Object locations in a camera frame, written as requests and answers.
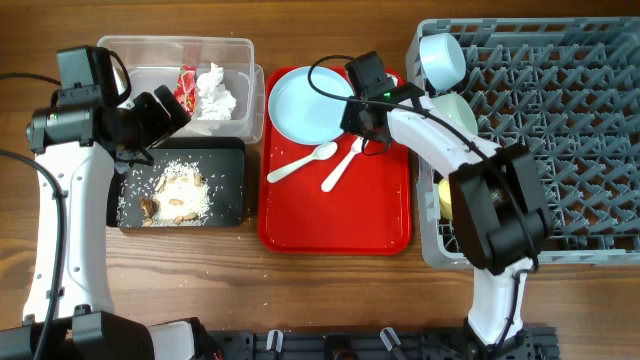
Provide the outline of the cream plastic fork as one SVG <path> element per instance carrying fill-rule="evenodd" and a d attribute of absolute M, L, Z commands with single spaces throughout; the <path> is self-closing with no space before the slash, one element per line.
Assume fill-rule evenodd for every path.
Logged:
<path fill-rule="evenodd" d="M 346 171 L 346 168 L 349 166 L 351 161 L 362 152 L 362 147 L 364 144 L 363 137 L 357 137 L 349 150 L 349 152 L 345 155 L 345 157 L 340 161 L 340 163 L 334 168 L 334 170 L 327 176 L 327 178 L 321 184 L 321 190 L 323 192 L 330 192 L 335 185 L 340 180 L 341 176 Z"/>

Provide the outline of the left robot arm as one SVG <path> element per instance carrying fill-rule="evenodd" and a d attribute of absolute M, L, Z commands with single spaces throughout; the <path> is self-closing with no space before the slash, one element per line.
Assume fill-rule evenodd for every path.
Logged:
<path fill-rule="evenodd" d="M 113 177 L 152 165 L 150 150 L 189 121 L 166 87 L 134 95 L 114 75 L 112 50 L 79 46 L 57 55 L 48 107 L 27 128 L 37 171 L 36 264 L 19 327 L 1 334 L 5 359 L 196 359 L 207 335 L 194 319 L 145 326 L 120 317 L 106 269 Z"/>

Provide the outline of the yellow plastic cup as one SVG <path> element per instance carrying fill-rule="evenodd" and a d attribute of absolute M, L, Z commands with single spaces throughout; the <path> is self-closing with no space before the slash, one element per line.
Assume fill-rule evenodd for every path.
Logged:
<path fill-rule="evenodd" d="M 450 184 L 447 179 L 442 178 L 438 183 L 438 199 L 439 199 L 439 208 L 440 215 L 442 218 L 452 220 L 452 200 L 451 200 L 451 191 Z"/>

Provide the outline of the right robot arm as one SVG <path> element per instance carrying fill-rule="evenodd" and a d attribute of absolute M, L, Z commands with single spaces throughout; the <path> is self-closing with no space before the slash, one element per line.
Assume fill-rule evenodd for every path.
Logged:
<path fill-rule="evenodd" d="M 384 146 L 404 145 L 449 182 L 455 237 L 474 268 L 468 357 L 495 359 L 520 346 L 525 280 L 538 270 L 553 230 L 533 155 L 438 114 L 419 87 L 396 86 L 376 52 L 347 57 L 344 69 L 354 93 L 345 100 L 342 129 Z"/>

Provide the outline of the cream plastic spoon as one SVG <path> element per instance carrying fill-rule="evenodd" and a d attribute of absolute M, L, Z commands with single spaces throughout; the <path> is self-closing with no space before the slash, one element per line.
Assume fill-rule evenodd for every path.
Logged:
<path fill-rule="evenodd" d="M 338 144 L 336 142 L 327 142 L 318 145 L 309 155 L 270 172 L 267 175 L 267 181 L 269 183 L 276 183 L 310 162 L 328 160 L 337 152 L 337 149 Z"/>

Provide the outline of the mint green bowl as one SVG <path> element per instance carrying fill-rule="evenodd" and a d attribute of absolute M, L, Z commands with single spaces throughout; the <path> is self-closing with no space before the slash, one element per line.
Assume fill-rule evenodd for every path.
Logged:
<path fill-rule="evenodd" d="M 451 120 L 464 126 L 473 135 L 478 134 L 476 116 L 469 103 L 457 93 L 449 93 L 431 99 L 434 107 Z"/>

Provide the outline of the red snack wrapper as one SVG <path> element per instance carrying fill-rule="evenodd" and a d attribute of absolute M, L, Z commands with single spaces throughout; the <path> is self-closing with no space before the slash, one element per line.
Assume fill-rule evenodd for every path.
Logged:
<path fill-rule="evenodd" d="M 192 116 L 197 105 L 196 68 L 194 66 L 183 65 L 180 68 L 173 94 L 185 112 Z"/>

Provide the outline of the light blue plate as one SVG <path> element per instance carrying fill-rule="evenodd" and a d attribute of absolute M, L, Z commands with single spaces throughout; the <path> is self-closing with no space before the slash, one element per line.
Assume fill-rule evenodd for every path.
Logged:
<path fill-rule="evenodd" d="M 319 145 L 344 133 L 340 127 L 346 103 L 324 96 L 308 82 L 310 67 L 284 74 L 270 91 L 268 113 L 276 130 L 300 145 Z"/>

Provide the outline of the white tissue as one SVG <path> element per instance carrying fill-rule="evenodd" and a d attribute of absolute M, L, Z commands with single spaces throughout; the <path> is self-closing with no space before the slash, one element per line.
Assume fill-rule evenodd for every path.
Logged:
<path fill-rule="evenodd" d="M 210 63 L 210 69 L 196 78 L 195 118 L 200 121 L 232 119 L 237 100 L 223 83 L 224 68 Z"/>

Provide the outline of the rice and food scraps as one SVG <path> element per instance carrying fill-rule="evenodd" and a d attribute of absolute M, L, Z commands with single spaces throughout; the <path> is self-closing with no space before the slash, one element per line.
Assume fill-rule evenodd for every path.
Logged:
<path fill-rule="evenodd" d="M 203 226 L 213 216 L 220 187 L 199 165 L 198 161 L 170 160 L 129 172 L 118 192 L 116 225 Z"/>

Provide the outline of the light blue bowl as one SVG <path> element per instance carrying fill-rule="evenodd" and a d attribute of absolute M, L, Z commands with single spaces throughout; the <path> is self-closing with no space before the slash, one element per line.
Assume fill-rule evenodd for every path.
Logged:
<path fill-rule="evenodd" d="M 464 54 L 451 34 L 425 36 L 420 40 L 419 46 L 424 75 L 435 91 L 446 91 L 464 79 Z"/>

